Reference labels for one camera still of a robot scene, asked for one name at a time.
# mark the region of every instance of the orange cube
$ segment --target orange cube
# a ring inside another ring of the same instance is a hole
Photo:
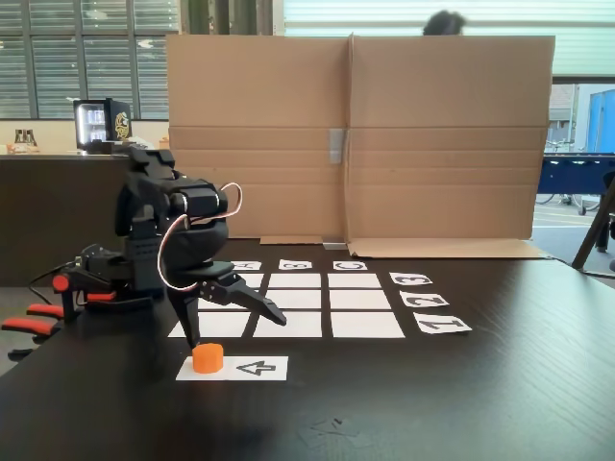
[[[216,373],[224,365],[224,350],[221,344],[199,344],[192,350],[192,368],[195,373]]]

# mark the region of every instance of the cardboard box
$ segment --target cardboard box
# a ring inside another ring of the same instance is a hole
[[[232,236],[344,236],[362,256],[539,256],[520,239],[549,121],[552,37],[167,46],[171,148],[184,173],[242,185]]]

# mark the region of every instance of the counter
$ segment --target counter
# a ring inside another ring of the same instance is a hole
[[[120,248],[123,156],[0,156],[0,286],[24,286],[92,243]]]

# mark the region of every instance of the white paper square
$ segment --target white paper square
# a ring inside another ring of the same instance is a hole
[[[230,303],[227,305],[211,303],[209,301],[205,301],[203,299],[199,299],[199,310],[220,310],[220,309],[240,309],[240,310],[248,310],[245,307],[240,306],[239,304]]]
[[[390,309],[382,290],[331,290],[331,309]]]
[[[398,285],[427,285],[432,283],[427,276],[421,274],[400,274],[398,272],[390,272],[389,274]]]
[[[320,288],[320,274],[272,274],[269,288]]]
[[[404,338],[393,312],[332,312],[335,338]]]
[[[250,288],[260,288],[262,283],[262,274],[241,274],[241,278],[246,280],[246,284]]]
[[[472,331],[461,319],[452,315],[414,314],[414,319],[421,331],[428,334],[456,333],[458,331]]]
[[[286,381],[287,356],[225,356],[217,373],[196,373],[188,357],[175,378],[178,381]]]
[[[282,310],[320,309],[320,290],[269,290],[265,297]]]
[[[334,261],[333,269],[336,271],[366,271],[367,265],[361,261]]]
[[[250,312],[199,312],[201,337],[240,338],[249,318]],[[185,338],[182,324],[175,325],[169,338]]]
[[[376,274],[329,274],[330,288],[380,288]]]
[[[323,330],[320,312],[285,312],[286,325],[276,325],[264,317],[258,317],[255,338],[320,338]]]
[[[288,261],[286,259],[280,259],[281,271],[301,271],[304,269],[311,269],[311,262],[309,261]]]
[[[435,293],[406,293],[400,291],[402,301],[408,307],[438,307],[440,305],[449,305],[444,298]]]
[[[257,271],[262,263],[260,261],[232,261],[234,269],[237,272],[242,271]]]

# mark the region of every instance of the person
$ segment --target person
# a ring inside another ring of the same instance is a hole
[[[443,10],[434,14],[423,29],[424,36],[460,36],[465,18],[458,12]]]

